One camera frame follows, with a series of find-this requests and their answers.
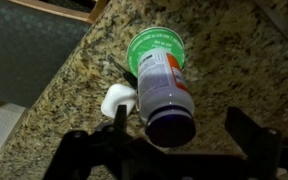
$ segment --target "speckled granite surface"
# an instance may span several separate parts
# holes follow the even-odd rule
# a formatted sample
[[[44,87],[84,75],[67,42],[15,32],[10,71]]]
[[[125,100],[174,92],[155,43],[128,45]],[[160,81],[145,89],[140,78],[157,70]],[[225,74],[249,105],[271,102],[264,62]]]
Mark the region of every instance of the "speckled granite surface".
[[[100,112],[102,99],[110,85],[126,82],[105,56],[127,67],[131,38],[151,26],[168,27],[183,38],[184,75],[196,103],[196,138],[169,151],[240,153],[224,130],[228,106],[288,134],[288,122],[274,116],[288,99],[288,43],[251,1],[154,1],[109,3],[6,143],[0,179],[41,179],[64,133],[91,133],[109,120]],[[269,4],[288,18],[286,0]],[[128,132],[143,135],[135,112]],[[94,176],[110,179],[102,169]]]

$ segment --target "drawer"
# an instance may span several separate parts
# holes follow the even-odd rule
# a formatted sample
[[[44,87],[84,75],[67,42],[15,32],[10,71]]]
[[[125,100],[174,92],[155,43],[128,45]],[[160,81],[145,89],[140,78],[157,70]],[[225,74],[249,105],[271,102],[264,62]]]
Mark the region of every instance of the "drawer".
[[[108,0],[98,0],[90,13],[76,11],[39,0],[9,0],[48,13],[64,16],[93,24],[108,3]]]

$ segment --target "black object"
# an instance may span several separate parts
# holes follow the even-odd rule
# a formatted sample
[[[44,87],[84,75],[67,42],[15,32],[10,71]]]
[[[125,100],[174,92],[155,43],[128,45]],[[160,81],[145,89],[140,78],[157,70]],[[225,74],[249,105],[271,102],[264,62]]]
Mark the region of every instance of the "black object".
[[[118,64],[112,56],[108,56],[108,60],[123,73],[124,79],[134,88],[137,89],[137,78],[131,73],[126,71],[120,64]]]
[[[90,13],[95,6],[95,2],[92,0],[42,0],[42,1],[86,13]]]
[[[67,133],[44,179],[87,179],[97,165],[123,180],[274,180],[277,167],[288,170],[288,143],[282,143],[281,133],[260,128],[238,108],[229,108],[225,127],[247,154],[246,160],[233,155],[165,154],[123,130],[125,105],[118,107],[116,117],[90,136],[84,131]]]
[[[31,107],[90,26],[0,0],[0,101]]]

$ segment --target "orange label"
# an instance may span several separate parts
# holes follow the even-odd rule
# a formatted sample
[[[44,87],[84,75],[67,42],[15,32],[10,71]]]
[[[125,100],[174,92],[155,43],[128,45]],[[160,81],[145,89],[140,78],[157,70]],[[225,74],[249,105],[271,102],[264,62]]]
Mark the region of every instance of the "orange label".
[[[175,57],[169,53],[166,53],[167,59],[168,59],[168,63],[171,66],[171,71],[172,71],[172,75],[175,81],[175,84],[178,88],[189,92],[187,89],[187,85],[184,79],[184,76],[181,72],[180,66],[177,63],[177,60],[175,59]]]

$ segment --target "white pill bottle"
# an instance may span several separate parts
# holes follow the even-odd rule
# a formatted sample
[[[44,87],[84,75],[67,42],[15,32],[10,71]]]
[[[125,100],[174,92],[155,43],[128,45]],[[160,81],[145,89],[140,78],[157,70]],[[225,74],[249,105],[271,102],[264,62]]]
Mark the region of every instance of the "white pill bottle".
[[[194,102],[170,51],[154,48],[140,57],[138,96],[140,117],[152,143],[176,147],[195,136]]]

